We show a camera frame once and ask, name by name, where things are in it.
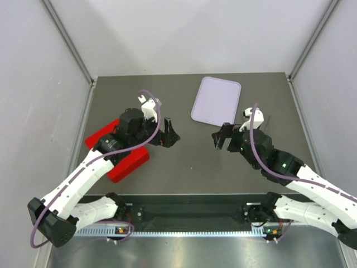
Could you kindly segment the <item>metal tongs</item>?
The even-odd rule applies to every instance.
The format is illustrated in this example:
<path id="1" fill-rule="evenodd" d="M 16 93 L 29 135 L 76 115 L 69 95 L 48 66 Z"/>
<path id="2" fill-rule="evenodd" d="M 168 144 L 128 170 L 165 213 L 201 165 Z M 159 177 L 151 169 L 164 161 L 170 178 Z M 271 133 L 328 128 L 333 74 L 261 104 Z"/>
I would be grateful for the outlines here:
<path id="1" fill-rule="evenodd" d="M 267 132 L 267 131 L 268 131 L 268 127 L 269 127 L 270 120 L 271 120 L 271 116 L 269 115 L 269 116 L 267 117 L 267 119 L 264 121 L 264 127 L 263 127 L 263 131 L 264 131 L 264 132 Z"/>

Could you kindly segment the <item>red box lid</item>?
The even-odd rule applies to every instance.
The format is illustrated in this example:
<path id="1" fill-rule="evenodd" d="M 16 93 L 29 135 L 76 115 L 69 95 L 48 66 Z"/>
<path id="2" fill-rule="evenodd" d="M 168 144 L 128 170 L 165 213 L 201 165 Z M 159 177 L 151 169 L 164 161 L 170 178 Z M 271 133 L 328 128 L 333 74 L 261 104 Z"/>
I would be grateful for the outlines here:
<path id="1" fill-rule="evenodd" d="M 84 140 L 84 143 L 89 149 L 91 149 L 100 137 L 114 130 L 114 127 L 118 123 L 119 118 L 113 120 L 111 123 L 105 125 L 103 128 L 87 136 Z M 145 147 L 140 147 L 138 149 L 133 150 L 116 167 L 114 167 L 111 171 L 107 172 L 107 176 L 113 183 L 118 183 L 148 160 L 148 150 Z"/>

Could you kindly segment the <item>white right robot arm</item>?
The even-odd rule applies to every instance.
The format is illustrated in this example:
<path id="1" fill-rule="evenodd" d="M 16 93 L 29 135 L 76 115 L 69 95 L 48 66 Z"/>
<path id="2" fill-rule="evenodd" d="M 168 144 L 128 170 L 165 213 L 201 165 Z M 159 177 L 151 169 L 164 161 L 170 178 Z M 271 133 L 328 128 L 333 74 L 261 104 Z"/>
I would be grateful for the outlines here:
<path id="1" fill-rule="evenodd" d="M 275 148 L 262 130 L 240 132 L 238 128 L 223 124 L 211 135 L 215 148 L 222 149 L 230 139 L 229 152 L 240 153 L 263 177 L 312 201 L 306 204 L 269 193 L 271 200 L 260 207 L 261 216 L 267 221 L 288 219 L 319 228 L 356 249 L 356 197 L 329 183 L 293 154 Z"/>

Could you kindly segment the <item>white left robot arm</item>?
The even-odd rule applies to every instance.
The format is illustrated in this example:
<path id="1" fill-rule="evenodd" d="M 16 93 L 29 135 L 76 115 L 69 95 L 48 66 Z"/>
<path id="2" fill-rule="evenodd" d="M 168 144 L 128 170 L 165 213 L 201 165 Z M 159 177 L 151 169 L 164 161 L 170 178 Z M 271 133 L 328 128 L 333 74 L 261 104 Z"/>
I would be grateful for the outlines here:
<path id="1" fill-rule="evenodd" d="M 53 191 L 42 198 L 32 198 L 27 209 L 33 224 L 30 245 L 39 231 L 55 247 L 69 242 L 76 231 L 104 219 L 121 221 L 127 209 L 119 196 L 109 193 L 86 204 L 82 197 L 105 174 L 111 172 L 134 150 L 146 144 L 169 148 L 179 139 L 170 118 L 164 130 L 153 112 L 128 108 L 113 123 L 95 133 L 97 140 L 78 167 Z"/>

